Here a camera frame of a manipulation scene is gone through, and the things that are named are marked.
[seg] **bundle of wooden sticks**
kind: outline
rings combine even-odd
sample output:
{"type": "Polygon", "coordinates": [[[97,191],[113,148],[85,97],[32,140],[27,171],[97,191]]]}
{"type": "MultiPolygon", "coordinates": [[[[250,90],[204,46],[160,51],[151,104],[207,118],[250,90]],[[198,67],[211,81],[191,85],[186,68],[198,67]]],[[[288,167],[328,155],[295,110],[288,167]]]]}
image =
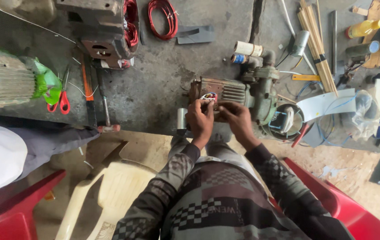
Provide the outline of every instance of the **bundle of wooden sticks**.
{"type": "Polygon", "coordinates": [[[300,3],[301,8],[298,13],[299,22],[301,23],[303,30],[310,32],[308,46],[319,73],[320,80],[326,92],[335,92],[336,96],[338,96],[331,69],[329,68],[328,61],[326,61],[325,48],[323,47],[323,41],[320,37],[319,29],[317,28],[317,21],[313,13],[313,8],[307,6],[305,0],[301,0],[300,3]]]}

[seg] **red plastic chair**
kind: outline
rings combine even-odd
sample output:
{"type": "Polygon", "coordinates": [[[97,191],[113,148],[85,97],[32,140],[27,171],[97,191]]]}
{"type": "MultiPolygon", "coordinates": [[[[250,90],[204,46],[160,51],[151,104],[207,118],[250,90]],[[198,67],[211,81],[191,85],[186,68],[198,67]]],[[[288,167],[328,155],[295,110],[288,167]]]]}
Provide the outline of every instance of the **red plastic chair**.
{"type": "Polygon", "coordinates": [[[380,240],[380,220],[332,183],[315,177],[294,161],[285,158],[286,164],[311,190],[329,211],[339,219],[357,240],[380,240]]]}
{"type": "Polygon", "coordinates": [[[56,171],[0,204],[0,239],[37,240],[33,208],[64,177],[56,171]]]}

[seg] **man's left hand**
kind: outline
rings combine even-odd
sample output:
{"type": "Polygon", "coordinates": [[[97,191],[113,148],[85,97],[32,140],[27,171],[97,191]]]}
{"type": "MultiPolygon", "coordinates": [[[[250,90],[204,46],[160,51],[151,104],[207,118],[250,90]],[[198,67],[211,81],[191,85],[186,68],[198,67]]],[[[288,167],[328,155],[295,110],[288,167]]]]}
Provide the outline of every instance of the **man's left hand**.
{"type": "Polygon", "coordinates": [[[214,103],[214,101],[197,99],[188,107],[186,119],[194,136],[191,143],[200,150],[208,143],[214,128],[214,103]],[[205,113],[202,113],[202,106],[205,105],[207,109],[205,113]]]}

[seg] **beige plastic chair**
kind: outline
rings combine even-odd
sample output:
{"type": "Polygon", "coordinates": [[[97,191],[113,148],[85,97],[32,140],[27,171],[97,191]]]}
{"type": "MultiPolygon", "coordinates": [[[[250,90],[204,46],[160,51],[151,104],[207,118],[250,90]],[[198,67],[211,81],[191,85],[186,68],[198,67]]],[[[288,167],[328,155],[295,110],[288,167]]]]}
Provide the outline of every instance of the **beige plastic chair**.
{"type": "Polygon", "coordinates": [[[120,152],[128,144],[119,145],[106,159],[93,169],[85,180],[77,184],[68,204],[65,216],[58,230],[56,240],[69,240],[76,225],[80,209],[91,186],[101,177],[98,205],[102,207],[101,216],[88,240],[112,239],[117,222],[145,189],[157,172],[138,162],[125,160],[120,152]]]}

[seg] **blue pipe fitting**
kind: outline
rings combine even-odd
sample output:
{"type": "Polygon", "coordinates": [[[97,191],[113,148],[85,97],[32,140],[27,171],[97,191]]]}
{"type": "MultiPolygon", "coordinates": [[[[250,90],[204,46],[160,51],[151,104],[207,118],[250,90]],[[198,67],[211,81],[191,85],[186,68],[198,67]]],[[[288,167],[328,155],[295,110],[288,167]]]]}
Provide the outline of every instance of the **blue pipe fitting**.
{"type": "Polygon", "coordinates": [[[246,56],[243,54],[233,54],[233,56],[231,56],[231,62],[232,63],[238,63],[238,64],[245,63],[246,62],[246,56]]]}

